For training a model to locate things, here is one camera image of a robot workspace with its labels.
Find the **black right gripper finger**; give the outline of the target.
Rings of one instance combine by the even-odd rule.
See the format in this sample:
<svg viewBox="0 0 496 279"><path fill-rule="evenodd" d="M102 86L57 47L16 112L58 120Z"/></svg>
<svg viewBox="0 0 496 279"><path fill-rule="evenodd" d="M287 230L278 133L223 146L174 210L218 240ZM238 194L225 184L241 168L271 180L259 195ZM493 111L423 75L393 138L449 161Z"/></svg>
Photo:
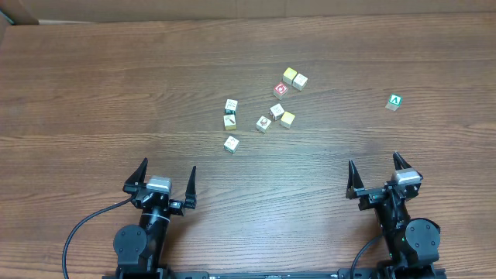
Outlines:
<svg viewBox="0 0 496 279"><path fill-rule="evenodd" d="M394 161L394 167L395 170L404 170L404 169L409 169L412 166L401 156L401 154L398 151L395 151L393 153L393 161Z"/></svg>
<svg viewBox="0 0 496 279"><path fill-rule="evenodd" d="M352 160L348 163L348 182L346 186L346 198L355 199L357 192L365 189L357 168Z"/></svg>

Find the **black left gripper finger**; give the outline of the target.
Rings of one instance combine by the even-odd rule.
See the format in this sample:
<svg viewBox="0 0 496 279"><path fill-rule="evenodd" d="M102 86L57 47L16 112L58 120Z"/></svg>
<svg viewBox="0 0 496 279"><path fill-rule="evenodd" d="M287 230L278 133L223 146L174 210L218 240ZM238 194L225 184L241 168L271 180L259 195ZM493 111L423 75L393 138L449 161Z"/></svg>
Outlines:
<svg viewBox="0 0 496 279"><path fill-rule="evenodd" d="M145 187L144 179L146 176L146 168L148 159L145 157L137 169L129 176L124 183L125 191L138 191Z"/></svg>
<svg viewBox="0 0 496 279"><path fill-rule="evenodd" d="M193 166L191 174L188 180L188 185L185 192L184 207L189 209L195 209L197 205L197 197L195 190L196 181L196 166Z"/></svg>

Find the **white block green side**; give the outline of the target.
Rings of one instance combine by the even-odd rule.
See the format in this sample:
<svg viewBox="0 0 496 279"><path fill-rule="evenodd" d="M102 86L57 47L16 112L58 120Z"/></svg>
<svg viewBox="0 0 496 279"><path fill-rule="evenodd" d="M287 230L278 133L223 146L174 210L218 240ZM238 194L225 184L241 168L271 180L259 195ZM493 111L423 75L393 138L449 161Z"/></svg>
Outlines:
<svg viewBox="0 0 496 279"><path fill-rule="evenodd" d="M235 153L239 146L239 140L233 136L229 136L224 142L224 149L228 150L230 153Z"/></svg>

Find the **hammer picture block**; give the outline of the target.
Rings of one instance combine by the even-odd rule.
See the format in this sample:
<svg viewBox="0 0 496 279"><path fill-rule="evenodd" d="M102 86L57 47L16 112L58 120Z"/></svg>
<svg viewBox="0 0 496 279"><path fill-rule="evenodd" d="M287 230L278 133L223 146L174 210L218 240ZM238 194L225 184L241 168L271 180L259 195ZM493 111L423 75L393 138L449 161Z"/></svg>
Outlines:
<svg viewBox="0 0 496 279"><path fill-rule="evenodd" d="M237 128L236 116L233 114L223 116L224 128L225 130L233 130Z"/></svg>

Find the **white W letter block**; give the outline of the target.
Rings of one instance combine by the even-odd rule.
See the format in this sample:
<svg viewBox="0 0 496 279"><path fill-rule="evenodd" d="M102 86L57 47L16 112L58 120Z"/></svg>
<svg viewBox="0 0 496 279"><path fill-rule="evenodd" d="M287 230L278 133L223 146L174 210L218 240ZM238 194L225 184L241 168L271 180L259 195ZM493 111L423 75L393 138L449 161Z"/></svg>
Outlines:
<svg viewBox="0 0 496 279"><path fill-rule="evenodd" d="M225 114L227 115L235 115L238 108L238 101L234 99L227 99L226 105L224 108Z"/></svg>

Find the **acorn picture block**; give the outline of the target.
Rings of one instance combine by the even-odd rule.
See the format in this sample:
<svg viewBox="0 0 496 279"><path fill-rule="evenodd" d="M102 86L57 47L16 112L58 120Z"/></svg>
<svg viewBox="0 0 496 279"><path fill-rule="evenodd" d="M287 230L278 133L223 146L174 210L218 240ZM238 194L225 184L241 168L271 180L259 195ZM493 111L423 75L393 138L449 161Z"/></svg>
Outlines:
<svg viewBox="0 0 496 279"><path fill-rule="evenodd" d="M261 116L256 123L256 128L260 132L266 133L268 131L271 123L272 123L272 121L269 118L267 118L265 116Z"/></svg>

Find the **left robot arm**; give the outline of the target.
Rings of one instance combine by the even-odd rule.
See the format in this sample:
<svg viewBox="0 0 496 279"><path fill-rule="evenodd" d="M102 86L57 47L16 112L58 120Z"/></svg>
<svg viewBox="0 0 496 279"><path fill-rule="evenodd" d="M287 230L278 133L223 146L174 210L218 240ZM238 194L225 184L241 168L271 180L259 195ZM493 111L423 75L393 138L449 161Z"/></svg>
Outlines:
<svg viewBox="0 0 496 279"><path fill-rule="evenodd" d="M141 211L139 223L122 227L113 241L117 254L117 278L175 277L174 272L160 263L167 227L171 216L183 216L197 204L193 167L183 201L171 198L172 182L168 177L152 176L145 180L148 159L126 180L123 191L130 195L130 203Z"/></svg>

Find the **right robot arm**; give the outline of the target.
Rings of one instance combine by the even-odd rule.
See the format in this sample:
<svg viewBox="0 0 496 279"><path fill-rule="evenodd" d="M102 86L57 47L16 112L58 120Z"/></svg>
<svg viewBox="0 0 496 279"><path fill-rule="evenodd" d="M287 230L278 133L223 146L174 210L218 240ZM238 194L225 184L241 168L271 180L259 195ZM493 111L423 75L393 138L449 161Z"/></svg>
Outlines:
<svg viewBox="0 0 496 279"><path fill-rule="evenodd" d="M406 202L417 197L423 176L400 153L393 153L395 171L381 188L365 188L356 165L349 162L346 198L357 199L359 210L373 209L381 234L361 248L351 267L338 271L340 278L376 279L446 279L446 271L437 269L441 229L430 219L413 219ZM383 239L389 260L375 268L358 269L361 256L370 246Z"/></svg>

